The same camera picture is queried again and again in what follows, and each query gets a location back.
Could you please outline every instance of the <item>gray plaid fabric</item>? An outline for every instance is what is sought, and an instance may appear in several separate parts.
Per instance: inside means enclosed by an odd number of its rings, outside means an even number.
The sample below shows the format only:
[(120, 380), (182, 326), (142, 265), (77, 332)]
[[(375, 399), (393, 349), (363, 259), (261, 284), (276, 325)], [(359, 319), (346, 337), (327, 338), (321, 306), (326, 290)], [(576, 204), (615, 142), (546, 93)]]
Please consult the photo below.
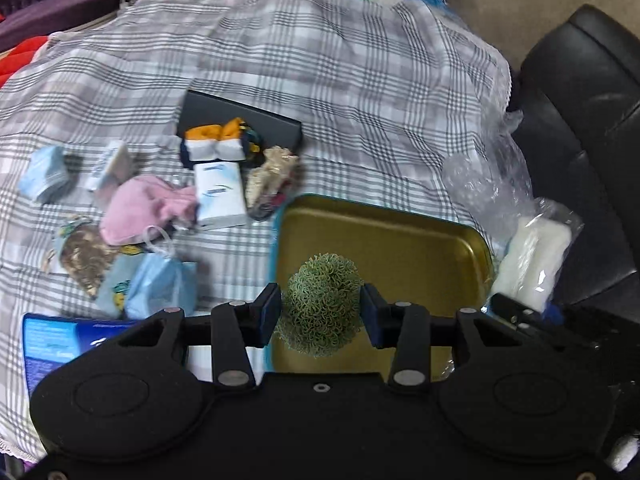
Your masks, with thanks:
[[(187, 88), (300, 120), (303, 192), (473, 224), (440, 180), (480, 142), (482, 110), (510, 94), (500, 54), (420, 1), (142, 0), (54, 46), (0, 90), (0, 447), (44, 450), (31, 425), (22, 316), (100, 318), (68, 276), (41, 271), (69, 214), (100, 213), (79, 188), (41, 208), (16, 185), (31, 153), (61, 144), (81, 180), (110, 139), (141, 173), (187, 174), (175, 127)], [(271, 223), (177, 234), (198, 263), (198, 306), (252, 300), (266, 284)]]

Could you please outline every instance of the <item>tissue box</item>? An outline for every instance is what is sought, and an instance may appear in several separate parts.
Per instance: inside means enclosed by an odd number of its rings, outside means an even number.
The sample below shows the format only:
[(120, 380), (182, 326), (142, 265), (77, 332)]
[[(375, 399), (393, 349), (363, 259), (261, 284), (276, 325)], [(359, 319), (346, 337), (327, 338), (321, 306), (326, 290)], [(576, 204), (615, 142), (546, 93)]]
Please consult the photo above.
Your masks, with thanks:
[(246, 205), (237, 162), (196, 164), (198, 227), (221, 229), (245, 225)]
[(126, 143), (112, 140), (84, 183), (84, 188), (94, 196), (94, 204), (105, 211), (120, 184), (129, 180), (134, 172)]

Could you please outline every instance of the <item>black leather chair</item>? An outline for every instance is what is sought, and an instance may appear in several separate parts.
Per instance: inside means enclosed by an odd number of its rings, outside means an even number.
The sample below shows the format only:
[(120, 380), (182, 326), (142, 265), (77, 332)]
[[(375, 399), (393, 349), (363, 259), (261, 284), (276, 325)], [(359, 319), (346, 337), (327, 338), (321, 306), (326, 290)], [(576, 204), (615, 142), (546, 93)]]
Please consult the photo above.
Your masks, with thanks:
[(512, 104), (535, 195), (585, 224), (555, 302), (640, 322), (640, 40), (583, 6), (528, 55)]

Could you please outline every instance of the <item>small pouch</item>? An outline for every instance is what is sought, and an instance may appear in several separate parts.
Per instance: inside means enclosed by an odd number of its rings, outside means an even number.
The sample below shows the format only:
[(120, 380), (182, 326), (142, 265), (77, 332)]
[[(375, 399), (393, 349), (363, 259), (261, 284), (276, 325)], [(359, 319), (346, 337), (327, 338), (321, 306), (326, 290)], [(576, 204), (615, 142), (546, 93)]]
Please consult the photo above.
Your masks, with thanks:
[(29, 167), (18, 183), (18, 190), (32, 202), (46, 204), (68, 182), (62, 148), (45, 146), (31, 153)]
[[(167, 250), (153, 245), (150, 232), (160, 232)], [(144, 259), (131, 280), (125, 302), (129, 319), (145, 319), (164, 308), (180, 307), (186, 316), (196, 307), (196, 263), (182, 262), (175, 257), (174, 243), (164, 229), (149, 226), (145, 243), (152, 252)]]
[(298, 157), (287, 148), (264, 150), (264, 163), (253, 168), (244, 188), (247, 213), (254, 220), (268, 218), (293, 192)]
[(145, 257), (140, 247), (109, 246), (97, 225), (78, 218), (60, 227), (54, 251), (60, 265), (101, 311), (110, 317), (122, 314), (129, 282)]

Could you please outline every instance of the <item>green scrubber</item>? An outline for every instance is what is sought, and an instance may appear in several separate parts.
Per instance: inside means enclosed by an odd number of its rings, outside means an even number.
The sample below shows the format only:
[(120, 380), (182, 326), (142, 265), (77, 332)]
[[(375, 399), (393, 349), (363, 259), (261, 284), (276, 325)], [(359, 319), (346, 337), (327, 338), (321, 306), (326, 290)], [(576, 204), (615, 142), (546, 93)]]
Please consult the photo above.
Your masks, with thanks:
[(276, 327), (289, 348), (329, 356), (360, 330), (360, 286), (355, 264), (338, 254), (305, 262), (287, 283)]

